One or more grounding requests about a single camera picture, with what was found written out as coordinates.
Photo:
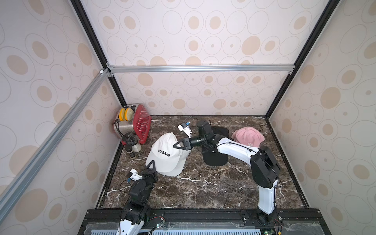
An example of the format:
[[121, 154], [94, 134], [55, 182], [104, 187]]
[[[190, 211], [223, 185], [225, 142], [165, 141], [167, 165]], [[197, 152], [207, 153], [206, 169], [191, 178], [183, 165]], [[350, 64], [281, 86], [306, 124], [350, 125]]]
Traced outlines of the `white cap back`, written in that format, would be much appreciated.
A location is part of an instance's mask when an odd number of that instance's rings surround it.
[[146, 166], [152, 161], [155, 161], [156, 171], [169, 172], [173, 170], [181, 155], [185, 150], [173, 148], [173, 145], [178, 142], [174, 133], [163, 134], [151, 147], [151, 151], [146, 160]]

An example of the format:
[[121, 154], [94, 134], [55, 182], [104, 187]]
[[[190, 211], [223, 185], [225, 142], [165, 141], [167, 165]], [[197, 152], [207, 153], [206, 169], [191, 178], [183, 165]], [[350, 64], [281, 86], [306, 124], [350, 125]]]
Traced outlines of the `black cap with white label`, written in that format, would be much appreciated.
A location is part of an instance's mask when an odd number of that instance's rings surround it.
[[[229, 130], [225, 127], [213, 126], [212, 131], [214, 134], [222, 135], [229, 138]], [[210, 150], [206, 146], [202, 146], [202, 157], [205, 164], [209, 166], [223, 166], [228, 162], [228, 155]]]

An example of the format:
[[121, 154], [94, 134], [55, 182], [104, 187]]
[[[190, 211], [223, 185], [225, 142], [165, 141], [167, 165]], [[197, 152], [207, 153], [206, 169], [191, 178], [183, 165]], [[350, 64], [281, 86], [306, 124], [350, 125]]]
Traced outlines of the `pink LA cap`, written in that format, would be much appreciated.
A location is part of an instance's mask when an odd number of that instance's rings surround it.
[[257, 148], [265, 141], [264, 135], [253, 127], [244, 127], [236, 130], [232, 134], [232, 139], [237, 143]]

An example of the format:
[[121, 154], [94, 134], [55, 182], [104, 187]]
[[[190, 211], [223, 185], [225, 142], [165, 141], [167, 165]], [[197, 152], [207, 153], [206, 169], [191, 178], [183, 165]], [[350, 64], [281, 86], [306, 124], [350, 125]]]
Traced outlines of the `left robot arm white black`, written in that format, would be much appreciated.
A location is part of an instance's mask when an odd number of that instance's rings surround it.
[[141, 173], [134, 169], [130, 173], [133, 183], [120, 213], [118, 235], [137, 235], [144, 224], [150, 221], [151, 207], [148, 201], [154, 184], [158, 182], [155, 161], [151, 161]]

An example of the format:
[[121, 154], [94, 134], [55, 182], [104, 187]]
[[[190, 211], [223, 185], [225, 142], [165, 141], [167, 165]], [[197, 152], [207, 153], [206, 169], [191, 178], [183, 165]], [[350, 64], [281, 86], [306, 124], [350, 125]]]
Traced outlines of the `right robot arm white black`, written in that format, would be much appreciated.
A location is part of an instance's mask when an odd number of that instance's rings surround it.
[[258, 185], [258, 207], [256, 219], [260, 225], [267, 226], [277, 219], [276, 188], [281, 166], [272, 151], [266, 147], [249, 147], [237, 143], [223, 135], [215, 134], [207, 120], [197, 123], [198, 134], [192, 136], [190, 122], [178, 126], [187, 137], [173, 145], [175, 149], [192, 150], [204, 146], [208, 152], [218, 152], [235, 157], [251, 167], [252, 177]]

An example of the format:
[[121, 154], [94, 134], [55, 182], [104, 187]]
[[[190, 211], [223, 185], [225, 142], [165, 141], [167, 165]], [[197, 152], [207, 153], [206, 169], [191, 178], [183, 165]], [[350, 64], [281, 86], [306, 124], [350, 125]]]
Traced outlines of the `small dark bottle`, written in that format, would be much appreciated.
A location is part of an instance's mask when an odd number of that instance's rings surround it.
[[125, 152], [128, 154], [128, 156], [129, 156], [130, 158], [135, 158], [135, 157], [136, 157], [136, 154], [135, 154], [135, 152], [134, 152], [132, 146], [130, 146], [130, 145], [125, 145], [125, 146], [124, 146], [124, 149], [125, 149]]

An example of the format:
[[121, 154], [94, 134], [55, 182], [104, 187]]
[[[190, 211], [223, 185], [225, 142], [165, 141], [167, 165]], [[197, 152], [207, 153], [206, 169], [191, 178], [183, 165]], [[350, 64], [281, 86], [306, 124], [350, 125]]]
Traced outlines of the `clear bottle black cap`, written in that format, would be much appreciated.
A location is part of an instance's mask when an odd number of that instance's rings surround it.
[[126, 143], [132, 147], [133, 152], [139, 153], [142, 150], [141, 144], [139, 142], [139, 138], [136, 134], [132, 132], [128, 132], [125, 134]]

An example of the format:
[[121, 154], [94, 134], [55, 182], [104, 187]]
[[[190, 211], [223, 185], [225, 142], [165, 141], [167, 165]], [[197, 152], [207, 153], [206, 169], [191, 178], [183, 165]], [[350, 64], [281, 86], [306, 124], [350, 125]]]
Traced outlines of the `metal rack container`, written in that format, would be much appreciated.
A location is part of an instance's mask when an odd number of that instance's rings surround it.
[[[132, 108], [135, 111], [136, 105], [137, 104], [127, 105], [124, 108], [130, 107], [130, 108]], [[131, 121], [119, 121], [118, 115], [119, 115], [119, 112], [118, 112], [118, 114], [117, 114], [117, 116], [116, 116], [116, 118], [115, 118], [115, 120], [113, 122], [113, 129], [114, 129], [115, 133], [117, 134], [117, 136], [119, 138], [122, 138], [122, 136], [125, 135], [128, 132], [134, 133], [133, 123], [132, 123], [133, 120], [131, 120]]]

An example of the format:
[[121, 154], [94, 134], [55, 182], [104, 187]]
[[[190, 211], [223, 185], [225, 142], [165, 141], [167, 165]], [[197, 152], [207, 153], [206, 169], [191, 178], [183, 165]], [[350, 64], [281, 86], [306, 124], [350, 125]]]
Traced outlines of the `yellow sponge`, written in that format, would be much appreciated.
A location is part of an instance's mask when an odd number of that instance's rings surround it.
[[128, 108], [121, 108], [119, 111], [118, 119], [119, 121], [131, 121], [133, 119], [135, 111], [128, 107]]

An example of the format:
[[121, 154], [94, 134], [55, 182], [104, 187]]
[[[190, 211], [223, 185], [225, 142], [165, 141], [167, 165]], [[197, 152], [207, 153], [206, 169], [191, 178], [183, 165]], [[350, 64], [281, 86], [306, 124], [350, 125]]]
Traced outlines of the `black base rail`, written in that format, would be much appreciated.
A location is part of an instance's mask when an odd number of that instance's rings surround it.
[[161, 220], [162, 229], [261, 229], [283, 235], [329, 235], [331, 234], [319, 209], [278, 209], [273, 221], [261, 225], [256, 219], [256, 209], [152, 209], [151, 221], [143, 229], [151, 230]]

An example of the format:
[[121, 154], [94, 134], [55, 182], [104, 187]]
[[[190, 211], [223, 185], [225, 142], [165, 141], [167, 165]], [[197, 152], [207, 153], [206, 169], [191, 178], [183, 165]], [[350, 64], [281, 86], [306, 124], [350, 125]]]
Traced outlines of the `horizontal aluminium rail back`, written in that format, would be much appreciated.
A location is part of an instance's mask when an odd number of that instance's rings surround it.
[[236, 71], [293, 71], [293, 64], [256, 64], [256, 65], [180, 65], [180, 66], [112, 66], [102, 69], [114, 73], [136, 72], [236, 72]]

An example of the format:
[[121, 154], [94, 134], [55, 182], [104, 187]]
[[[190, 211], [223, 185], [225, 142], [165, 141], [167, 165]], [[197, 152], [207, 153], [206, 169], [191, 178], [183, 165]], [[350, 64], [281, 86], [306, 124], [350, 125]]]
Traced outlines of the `aluminium rail left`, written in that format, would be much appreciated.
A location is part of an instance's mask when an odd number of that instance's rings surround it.
[[3, 193], [1, 196], [1, 223], [7, 218], [25, 190], [29, 187], [47, 159], [57, 148], [74, 121], [76, 121], [77, 117], [109, 74], [109, 69], [102, 69], [100, 71]]

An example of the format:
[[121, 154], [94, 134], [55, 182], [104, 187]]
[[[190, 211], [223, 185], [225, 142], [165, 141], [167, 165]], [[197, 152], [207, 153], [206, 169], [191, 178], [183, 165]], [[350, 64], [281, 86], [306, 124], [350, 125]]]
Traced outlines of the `black frame post left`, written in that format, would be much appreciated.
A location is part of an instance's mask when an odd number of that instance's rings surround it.
[[[84, 28], [84, 31], [91, 43], [91, 46], [93, 47], [94, 51], [95, 51], [95, 54], [97, 56], [97, 58], [99, 59], [99, 62], [100, 64], [102, 65], [102, 67], [104, 69], [108, 69], [109, 71], [111, 71], [111, 69], [108, 67], [107, 65], [107, 58], [106, 58], [106, 55], [102, 49], [102, 46], [100, 45], [100, 42], [97, 38], [97, 35], [91, 25], [91, 22], [88, 18], [88, 15], [86, 14], [86, 11], [84, 9], [84, 6], [82, 4], [81, 1], [79, 0], [70, 0], [70, 3], [72, 4], [75, 12], [76, 12], [76, 15], [77, 17], [79, 18], [80, 22], [81, 22], [81, 25], [83, 26]], [[120, 90], [120, 87], [114, 77], [114, 75], [110, 74], [109, 77], [108, 77], [108, 80], [115, 92], [115, 95], [117, 97], [117, 100], [120, 102], [120, 105], [121, 106], [126, 106], [127, 103], [124, 99], [124, 96]]]

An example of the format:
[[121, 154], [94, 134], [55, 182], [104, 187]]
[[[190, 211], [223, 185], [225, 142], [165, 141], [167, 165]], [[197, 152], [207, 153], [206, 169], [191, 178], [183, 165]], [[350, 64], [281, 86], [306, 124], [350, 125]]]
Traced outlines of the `black frame post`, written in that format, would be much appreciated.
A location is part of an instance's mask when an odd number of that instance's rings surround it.
[[303, 65], [306, 58], [308, 57], [311, 49], [313, 48], [313, 46], [317, 42], [319, 36], [323, 32], [326, 24], [330, 20], [332, 14], [334, 13], [336, 8], [338, 7], [339, 3], [340, 3], [340, 0], [330, 0], [325, 5], [324, 11], [319, 16], [318, 21], [314, 25], [314, 28], [313, 28], [311, 34], [309, 35], [307, 41], [305, 42], [300, 54], [298, 55], [298, 57], [297, 57], [297, 59], [294, 63], [295, 67], [294, 67], [293, 71], [290, 72], [287, 75], [287, 77], [286, 77], [285, 81], [283, 82], [281, 88], [279, 89], [276, 97], [274, 98], [270, 108], [266, 112], [266, 115], [265, 115], [266, 120], [269, 120], [271, 118], [272, 114], [275, 112], [278, 104], [282, 100], [283, 96], [285, 95], [287, 89], [289, 88], [290, 84], [292, 83], [292, 81], [295, 78], [296, 74], [298, 73], [299, 69]]
[[[95, 54], [97, 56], [97, 58], [99, 59], [99, 62], [100, 64], [102, 65], [102, 67], [104, 69], [108, 69], [109, 71], [111, 71], [111, 69], [108, 67], [107, 65], [107, 58], [106, 58], [106, 55], [102, 49], [102, 46], [100, 45], [100, 42], [97, 38], [97, 35], [91, 25], [91, 22], [88, 18], [88, 15], [86, 14], [86, 11], [84, 9], [84, 6], [82, 4], [81, 1], [79, 0], [70, 0], [70, 3], [72, 4], [75, 12], [76, 12], [76, 15], [77, 17], [79, 18], [80, 22], [81, 22], [81, 25], [83, 26], [84, 28], [84, 31], [91, 43], [91, 46], [93, 47], [94, 51], [95, 51]], [[114, 75], [110, 74], [109, 77], [108, 77], [108, 80], [115, 92], [115, 95], [117, 97], [117, 100], [120, 102], [120, 105], [121, 106], [126, 106], [127, 103], [124, 99], [124, 96], [120, 90], [120, 87], [114, 77]]]

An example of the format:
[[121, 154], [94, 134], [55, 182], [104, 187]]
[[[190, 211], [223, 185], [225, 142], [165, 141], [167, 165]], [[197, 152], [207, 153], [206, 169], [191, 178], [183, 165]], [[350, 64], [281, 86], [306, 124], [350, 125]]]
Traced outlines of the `black frame post right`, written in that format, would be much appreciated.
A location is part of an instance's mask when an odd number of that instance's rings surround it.
[[330, 20], [332, 14], [334, 13], [336, 8], [338, 7], [339, 3], [340, 3], [340, 0], [330, 0], [325, 5], [324, 11], [319, 16], [318, 21], [314, 25], [314, 28], [313, 28], [311, 34], [309, 35], [307, 41], [305, 42], [300, 54], [298, 55], [298, 57], [297, 57], [297, 59], [294, 63], [295, 67], [294, 67], [293, 71], [290, 72], [287, 75], [287, 77], [286, 77], [285, 81], [283, 82], [281, 88], [279, 89], [276, 97], [274, 98], [270, 108], [266, 112], [266, 115], [265, 115], [266, 120], [269, 120], [271, 118], [272, 114], [275, 112], [278, 104], [282, 100], [283, 96], [285, 95], [287, 89], [289, 88], [290, 84], [292, 83], [292, 81], [295, 78], [296, 74], [298, 73], [299, 69], [303, 65], [306, 58], [308, 57], [311, 49], [313, 48], [313, 46], [317, 42], [319, 36], [323, 32], [326, 24]]

